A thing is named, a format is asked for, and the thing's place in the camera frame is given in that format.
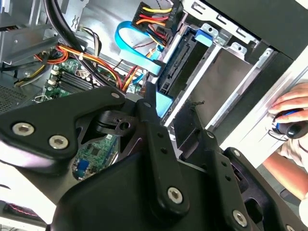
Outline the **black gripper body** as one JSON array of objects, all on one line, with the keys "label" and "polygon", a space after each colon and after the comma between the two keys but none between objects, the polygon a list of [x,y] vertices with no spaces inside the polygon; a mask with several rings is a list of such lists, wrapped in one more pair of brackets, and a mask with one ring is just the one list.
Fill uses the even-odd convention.
[{"label": "black gripper body", "polygon": [[52,231],[211,231],[208,177],[178,161],[183,189],[156,189],[148,159],[133,155],[71,188],[60,200]]}]

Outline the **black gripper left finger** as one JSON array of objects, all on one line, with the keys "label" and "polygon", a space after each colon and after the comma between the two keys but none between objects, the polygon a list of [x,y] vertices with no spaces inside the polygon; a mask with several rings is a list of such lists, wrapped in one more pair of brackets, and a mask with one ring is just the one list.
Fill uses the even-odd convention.
[{"label": "black gripper left finger", "polygon": [[63,174],[79,148],[115,134],[120,137],[119,160],[110,167],[142,154],[159,193],[170,184],[183,189],[176,179],[178,161],[168,131],[156,112],[155,95],[152,83],[146,84],[145,96],[136,102],[112,87],[101,87],[4,113],[0,159],[41,175]]}]

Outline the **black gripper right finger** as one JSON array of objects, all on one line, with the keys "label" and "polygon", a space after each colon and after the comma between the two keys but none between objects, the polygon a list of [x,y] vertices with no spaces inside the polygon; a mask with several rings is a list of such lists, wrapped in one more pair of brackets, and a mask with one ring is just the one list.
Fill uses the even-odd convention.
[{"label": "black gripper right finger", "polygon": [[222,150],[202,128],[195,103],[185,103],[174,119],[180,160],[200,167],[208,182],[212,231],[305,231],[307,228],[237,149]]}]

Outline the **person's bare hand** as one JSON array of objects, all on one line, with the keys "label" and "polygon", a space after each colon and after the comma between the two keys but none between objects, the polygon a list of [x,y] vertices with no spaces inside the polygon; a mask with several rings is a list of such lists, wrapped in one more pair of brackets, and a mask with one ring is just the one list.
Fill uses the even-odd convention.
[{"label": "person's bare hand", "polygon": [[[276,100],[269,109],[272,114],[301,108],[302,111],[289,115],[280,115],[275,121],[280,124],[307,121],[308,119],[308,84],[301,83],[293,87],[288,93]],[[308,136],[286,141],[276,152],[286,158],[292,159],[301,167],[308,167]]]}]

